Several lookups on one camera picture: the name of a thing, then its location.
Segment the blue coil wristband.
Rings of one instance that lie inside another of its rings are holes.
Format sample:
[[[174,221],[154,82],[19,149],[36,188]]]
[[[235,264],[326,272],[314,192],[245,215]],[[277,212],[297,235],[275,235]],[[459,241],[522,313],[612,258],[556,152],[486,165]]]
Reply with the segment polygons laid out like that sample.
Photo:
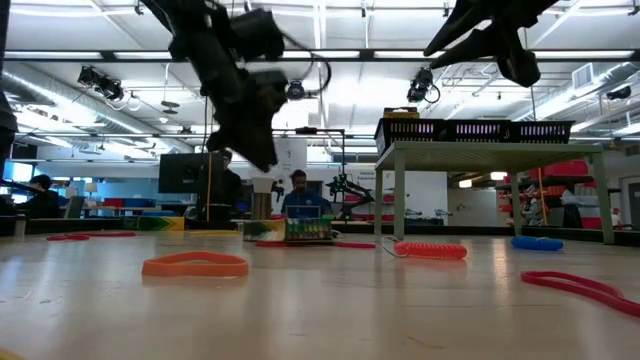
[[[511,245],[518,249],[551,252],[564,248],[564,242],[560,239],[530,236],[515,236],[511,240]]]

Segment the silver ventilation duct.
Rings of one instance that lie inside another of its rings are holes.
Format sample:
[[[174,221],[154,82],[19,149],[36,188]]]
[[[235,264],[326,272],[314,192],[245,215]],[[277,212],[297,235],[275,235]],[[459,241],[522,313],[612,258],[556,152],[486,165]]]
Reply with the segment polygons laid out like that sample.
[[[549,120],[553,115],[585,102],[593,96],[599,96],[627,84],[630,79],[640,73],[640,61],[622,63],[592,63],[594,83],[575,90],[571,80],[544,95],[535,97],[537,120]],[[531,121],[533,119],[531,104],[508,116],[509,120]]]

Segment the black computer monitor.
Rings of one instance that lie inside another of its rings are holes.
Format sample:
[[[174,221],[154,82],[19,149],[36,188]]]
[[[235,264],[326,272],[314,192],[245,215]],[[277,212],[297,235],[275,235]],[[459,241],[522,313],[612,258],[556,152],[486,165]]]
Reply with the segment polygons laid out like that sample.
[[[221,189],[223,172],[224,160],[219,152],[163,154],[158,192],[211,195]]]

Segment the red rubber band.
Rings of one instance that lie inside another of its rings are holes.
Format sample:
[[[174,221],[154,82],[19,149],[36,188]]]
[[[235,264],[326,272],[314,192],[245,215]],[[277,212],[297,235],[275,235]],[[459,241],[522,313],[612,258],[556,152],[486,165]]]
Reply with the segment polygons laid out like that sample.
[[[312,241],[312,242],[269,242],[259,241],[255,243],[256,247],[261,248],[288,248],[288,247],[311,247],[311,246],[333,246],[352,249],[374,249],[376,245],[370,243],[354,243],[354,242],[337,242],[337,241]]]
[[[88,241],[97,238],[120,238],[120,237],[136,237],[135,232],[100,232],[100,233],[72,233],[63,235],[52,235],[46,237],[47,241]]]
[[[618,288],[592,279],[556,271],[525,271],[522,282],[579,295],[616,311],[640,318],[640,303],[625,297]]]

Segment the red storage bins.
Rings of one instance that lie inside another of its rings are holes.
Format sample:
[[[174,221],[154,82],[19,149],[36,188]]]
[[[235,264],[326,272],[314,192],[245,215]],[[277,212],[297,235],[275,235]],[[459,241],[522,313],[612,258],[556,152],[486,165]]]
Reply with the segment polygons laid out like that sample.
[[[542,177],[581,177],[589,175],[589,167],[584,160],[571,160],[535,168],[529,171],[531,178]]]

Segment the brass lamp with white bulb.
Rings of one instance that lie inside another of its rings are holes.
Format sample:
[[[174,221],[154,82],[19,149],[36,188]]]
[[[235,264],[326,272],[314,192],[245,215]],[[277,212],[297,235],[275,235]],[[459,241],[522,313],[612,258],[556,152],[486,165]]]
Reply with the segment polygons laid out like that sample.
[[[273,178],[253,177],[251,179],[253,192],[251,201],[251,219],[268,220],[272,215]]]

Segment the laptop computer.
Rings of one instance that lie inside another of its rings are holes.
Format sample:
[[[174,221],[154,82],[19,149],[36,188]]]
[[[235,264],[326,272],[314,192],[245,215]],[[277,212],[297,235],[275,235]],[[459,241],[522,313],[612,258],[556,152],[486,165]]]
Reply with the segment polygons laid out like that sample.
[[[320,205],[286,205],[285,215],[291,219],[315,219],[322,216]]]

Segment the black storage rack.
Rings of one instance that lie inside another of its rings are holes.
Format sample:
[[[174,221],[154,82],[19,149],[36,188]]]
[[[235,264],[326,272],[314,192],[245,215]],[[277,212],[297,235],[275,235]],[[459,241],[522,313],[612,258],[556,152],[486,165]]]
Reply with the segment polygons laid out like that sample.
[[[524,226],[545,226],[540,208],[538,181],[529,171],[518,179],[519,207],[514,205],[511,178],[505,177],[496,187],[497,206],[505,224],[512,226],[519,215]],[[602,217],[595,177],[589,168],[588,176],[543,177],[547,227],[600,229]]]

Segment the black slotted plastic basket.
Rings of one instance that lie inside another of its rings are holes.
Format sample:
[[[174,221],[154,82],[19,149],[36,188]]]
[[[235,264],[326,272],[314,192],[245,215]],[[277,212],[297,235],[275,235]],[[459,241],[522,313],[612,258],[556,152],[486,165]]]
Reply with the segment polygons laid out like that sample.
[[[567,144],[574,121],[512,122],[510,135],[513,143]]]
[[[382,156],[396,141],[443,141],[444,131],[445,121],[442,119],[381,118],[374,135],[377,155]]]
[[[447,120],[445,139],[448,142],[504,143],[509,141],[510,126],[510,120]]]

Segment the person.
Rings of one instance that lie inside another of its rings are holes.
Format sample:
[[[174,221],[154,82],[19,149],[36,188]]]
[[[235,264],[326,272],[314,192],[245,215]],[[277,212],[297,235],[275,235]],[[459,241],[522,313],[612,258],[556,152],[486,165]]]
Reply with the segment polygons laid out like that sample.
[[[45,174],[34,176],[28,186],[33,196],[16,208],[32,219],[55,219],[61,216],[60,196],[51,189],[52,179]]]
[[[322,216],[320,218],[333,214],[330,202],[317,192],[307,188],[307,177],[303,170],[295,170],[290,178],[293,190],[284,197],[281,206],[282,215],[285,215],[286,205],[320,205],[322,208]]]
[[[232,160],[232,152],[229,150],[222,150],[223,157],[223,196],[222,203],[235,206],[239,198],[243,194],[242,180],[238,174],[233,172],[229,166]]]

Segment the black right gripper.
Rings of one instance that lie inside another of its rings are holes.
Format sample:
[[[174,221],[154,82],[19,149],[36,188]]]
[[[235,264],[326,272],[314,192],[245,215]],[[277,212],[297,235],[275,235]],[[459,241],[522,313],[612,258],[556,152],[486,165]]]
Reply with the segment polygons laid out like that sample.
[[[536,55],[526,50],[519,37],[521,28],[531,28],[538,17],[558,0],[456,0],[440,30],[424,49],[431,56],[485,20],[491,24],[473,29],[459,44],[430,63],[432,69],[493,58],[502,76],[522,87],[531,87],[540,78]]]

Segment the orange-red coil wristband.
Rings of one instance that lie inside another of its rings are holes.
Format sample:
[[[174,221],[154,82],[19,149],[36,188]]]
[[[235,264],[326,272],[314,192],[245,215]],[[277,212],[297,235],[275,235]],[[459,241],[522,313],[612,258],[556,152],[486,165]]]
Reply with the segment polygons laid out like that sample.
[[[399,258],[464,260],[467,256],[467,249],[459,244],[406,242],[385,236],[381,239],[381,245],[387,253]]]

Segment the black table edge rail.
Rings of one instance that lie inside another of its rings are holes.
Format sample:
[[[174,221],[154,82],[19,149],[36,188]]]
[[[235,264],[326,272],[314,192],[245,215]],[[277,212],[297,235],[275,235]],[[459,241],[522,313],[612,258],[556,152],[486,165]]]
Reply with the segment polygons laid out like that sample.
[[[18,217],[0,216],[0,236],[13,235]],[[126,230],[136,217],[124,218],[89,218],[89,219],[26,219],[27,234],[93,232]],[[370,223],[338,223],[333,227],[343,233],[372,234],[374,225]],[[496,226],[439,226],[439,225],[406,225],[406,235],[469,235],[469,236],[507,236],[514,235],[512,227]],[[603,231],[599,229],[576,229],[559,227],[524,226],[522,233],[526,236],[556,237],[586,241],[600,240]]]

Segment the black horizontal frame bar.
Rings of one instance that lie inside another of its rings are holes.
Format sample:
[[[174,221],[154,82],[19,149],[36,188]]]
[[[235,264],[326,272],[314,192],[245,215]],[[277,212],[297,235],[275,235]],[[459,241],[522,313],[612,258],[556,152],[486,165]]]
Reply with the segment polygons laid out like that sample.
[[[430,62],[443,54],[436,52],[433,57],[424,57],[419,49],[318,49],[286,50],[278,58],[285,62],[306,62],[312,54],[330,62]],[[534,51],[541,63],[579,62],[640,62],[639,50],[554,50]],[[168,51],[133,50],[7,50],[6,62],[66,62],[66,63],[167,63],[175,62]]]

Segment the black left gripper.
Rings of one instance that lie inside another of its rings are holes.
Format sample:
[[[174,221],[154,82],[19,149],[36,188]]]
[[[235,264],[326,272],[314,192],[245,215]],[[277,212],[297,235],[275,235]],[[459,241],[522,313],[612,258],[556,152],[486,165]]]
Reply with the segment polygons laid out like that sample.
[[[229,24],[174,24],[172,58],[187,60],[201,83],[201,94],[215,108],[220,129],[207,140],[207,150],[230,148],[261,172],[278,164],[272,119],[286,102],[286,76],[280,71],[250,72]]]

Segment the orange rubber band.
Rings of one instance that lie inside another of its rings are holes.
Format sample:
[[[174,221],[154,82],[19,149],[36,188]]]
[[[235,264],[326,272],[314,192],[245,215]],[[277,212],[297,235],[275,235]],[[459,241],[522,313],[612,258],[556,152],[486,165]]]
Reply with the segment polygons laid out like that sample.
[[[188,251],[143,262],[142,274],[157,277],[242,277],[248,261],[236,255],[211,251]]]

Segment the white ceiling vent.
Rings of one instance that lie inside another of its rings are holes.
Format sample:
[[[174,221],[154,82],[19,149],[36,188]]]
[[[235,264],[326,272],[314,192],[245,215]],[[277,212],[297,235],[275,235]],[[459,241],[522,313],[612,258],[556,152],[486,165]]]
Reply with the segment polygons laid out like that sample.
[[[572,85],[575,90],[585,88],[594,83],[593,64],[587,63],[572,72]]]

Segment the green perforated metal shelf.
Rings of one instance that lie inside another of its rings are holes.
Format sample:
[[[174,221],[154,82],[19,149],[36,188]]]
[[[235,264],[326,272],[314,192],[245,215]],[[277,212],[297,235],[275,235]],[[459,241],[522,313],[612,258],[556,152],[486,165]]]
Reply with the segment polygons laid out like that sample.
[[[518,175],[533,168],[585,158],[593,169],[598,193],[603,243],[613,245],[615,236],[611,218],[608,182],[605,174],[603,147],[597,144],[521,144],[521,143],[454,143],[396,141],[375,164],[374,233],[382,233],[383,173],[394,172],[393,234],[405,235],[405,175],[408,171],[427,172],[505,172],[511,178],[514,229],[522,233]]]

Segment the black studio light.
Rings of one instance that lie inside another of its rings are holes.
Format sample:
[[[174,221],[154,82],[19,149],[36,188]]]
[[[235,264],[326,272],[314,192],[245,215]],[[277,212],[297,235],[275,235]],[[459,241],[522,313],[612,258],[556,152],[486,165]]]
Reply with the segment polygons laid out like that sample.
[[[92,88],[106,100],[117,102],[124,98],[124,89],[121,86],[121,81],[98,72],[94,67],[82,66],[77,82],[85,87]]]

